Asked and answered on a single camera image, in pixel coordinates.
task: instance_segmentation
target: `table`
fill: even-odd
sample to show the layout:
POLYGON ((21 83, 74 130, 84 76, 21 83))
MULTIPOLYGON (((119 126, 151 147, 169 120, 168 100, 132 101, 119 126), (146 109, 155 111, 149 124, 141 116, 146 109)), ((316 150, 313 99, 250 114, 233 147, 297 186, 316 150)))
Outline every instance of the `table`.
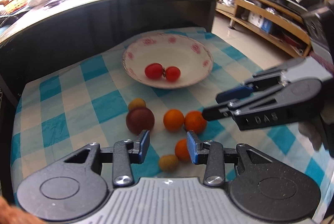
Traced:
MULTIPOLYGON (((125 125, 127 104, 140 97, 155 116, 151 145, 142 165, 132 164, 135 179, 142 176, 203 176, 204 166, 182 165, 175 173, 159 170, 159 157, 174 153, 180 130, 168 133, 162 118, 168 109, 186 114, 215 103, 218 92, 238 85, 260 68, 241 52, 204 28, 180 28, 142 33, 114 48, 28 83, 16 110, 11 172, 14 192, 34 171, 80 147, 98 142, 112 146, 134 139, 125 125), (182 34, 203 43, 212 53, 214 66, 204 81, 184 89, 155 89, 134 81, 122 68, 121 56, 133 41, 153 33, 182 34)), ((208 122, 201 140, 215 140, 224 147, 248 143, 270 156, 306 173, 321 188, 321 203, 314 220, 320 222, 332 199, 334 160, 321 148, 312 149, 300 135, 297 124, 240 132, 231 118, 208 122)), ((233 165, 226 165, 227 179, 235 177, 233 165)), ((111 164, 104 164, 102 176, 111 184, 111 164)))

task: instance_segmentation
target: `box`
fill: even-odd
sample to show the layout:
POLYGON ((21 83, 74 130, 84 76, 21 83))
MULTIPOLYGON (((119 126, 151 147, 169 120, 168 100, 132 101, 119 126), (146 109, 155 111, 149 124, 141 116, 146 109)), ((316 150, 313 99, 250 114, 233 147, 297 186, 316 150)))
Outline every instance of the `box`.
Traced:
POLYGON ((266 33, 272 33, 273 27, 274 27, 274 23, 271 20, 268 20, 266 18, 263 19, 261 30, 265 31, 266 33))
POLYGON ((264 22, 264 17, 251 11, 248 16, 248 21, 256 27, 261 28, 264 22))
POLYGON ((228 13, 231 13, 231 14, 233 14, 233 12, 234 12, 234 6, 228 6, 224 3, 217 3, 216 8, 221 10, 221 11, 225 11, 225 12, 228 12, 228 13))

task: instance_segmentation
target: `shelving unit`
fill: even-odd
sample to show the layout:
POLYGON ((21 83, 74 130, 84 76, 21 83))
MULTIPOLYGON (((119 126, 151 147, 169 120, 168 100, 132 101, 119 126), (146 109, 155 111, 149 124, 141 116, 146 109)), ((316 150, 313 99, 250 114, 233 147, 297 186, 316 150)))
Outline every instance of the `shelving unit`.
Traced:
POLYGON ((217 12, 229 17, 231 19, 231 23, 230 26, 233 26, 235 22, 240 23, 241 25, 243 25, 244 27, 248 28, 249 30, 255 32, 256 34, 260 35, 261 37, 265 38, 266 40, 268 40, 269 42, 271 42, 272 44, 276 45, 277 47, 279 47, 280 49, 284 50, 286 53, 288 53, 289 55, 291 55, 292 57, 306 57, 312 46, 311 46, 311 40, 310 37, 308 36, 306 30, 304 30, 303 27, 303 21, 302 18, 300 16, 298 16, 297 14, 293 13, 292 11, 280 6, 279 4, 273 3, 270 0, 258 0, 260 1, 262 4, 265 4, 269 7, 274 8, 275 10, 285 14, 287 17, 292 18, 294 21, 300 23, 300 25, 296 25, 294 23, 292 23, 291 21, 287 20, 286 18, 283 18, 279 15, 274 15, 268 11, 266 11, 265 9, 258 7, 252 3, 249 3, 245 0, 235 0, 235 8, 233 13, 228 13, 225 11, 222 11, 220 9, 216 9, 217 12), (249 11, 252 11, 258 15, 263 16, 264 18, 271 20, 273 23, 277 24, 278 26, 282 27, 283 29, 289 31, 290 33, 292 33, 293 35, 295 35, 296 37, 298 37, 300 40, 302 40, 305 44, 306 44, 306 48, 303 51, 303 54, 299 53, 298 49, 279 40, 278 38, 276 38, 275 36, 266 33, 265 31, 263 31, 262 29, 258 28, 257 26, 253 25, 250 22, 247 22, 241 18, 239 18, 239 14, 238 12, 240 12, 240 8, 245 8, 248 9, 249 11))

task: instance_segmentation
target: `fruit on counter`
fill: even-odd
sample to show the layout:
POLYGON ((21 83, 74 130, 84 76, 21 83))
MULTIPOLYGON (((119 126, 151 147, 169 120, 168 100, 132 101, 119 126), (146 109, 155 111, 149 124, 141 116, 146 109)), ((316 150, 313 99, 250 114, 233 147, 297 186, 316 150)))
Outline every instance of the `fruit on counter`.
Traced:
POLYGON ((200 111, 190 111, 184 118, 184 127, 187 131, 194 131, 196 134, 202 133, 207 125, 200 111))
POLYGON ((145 75, 149 79, 159 79, 164 73, 164 68, 161 64, 153 63, 145 68, 145 75))
POLYGON ((175 146, 175 155, 182 162, 190 161, 190 154, 187 148, 187 139, 181 139, 175 146))
POLYGON ((129 103, 128 109, 129 111, 139 108, 139 107, 146 107, 146 102, 141 98, 136 98, 132 102, 129 103))
POLYGON ((146 107, 132 109, 126 116, 126 126, 134 134, 140 134, 142 130, 152 130, 154 123, 154 114, 146 107))
POLYGON ((177 67, 168 67, 165 72, 165 77, 168 82, 176 82, 181 76, 181 71, 177 67))
POLYGON ((159 159, 159 167, 164 172, 172 172, 177 169, 179 160, 175 155, 169 154, 159 159))
POLYGON ((184 122, 184 115, 180 110, 171 109, 164 115, 164 126, 169 132, 177 132, 184 122))

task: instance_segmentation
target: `red cherry tomato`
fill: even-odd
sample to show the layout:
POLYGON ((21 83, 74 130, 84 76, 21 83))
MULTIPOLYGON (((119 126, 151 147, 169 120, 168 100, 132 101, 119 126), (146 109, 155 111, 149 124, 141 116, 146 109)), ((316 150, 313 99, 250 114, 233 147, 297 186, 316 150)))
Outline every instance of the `red cherry tomato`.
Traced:
POLYGON ((164 68, 158 63, 150 64, 145 68, 145 75, 149 79, 159 79, 163 72, 164 68))
POLYGON ((165 73, 168 82, 175 82, 181 76, 181 71, 177 67, 168 67, 165 73))

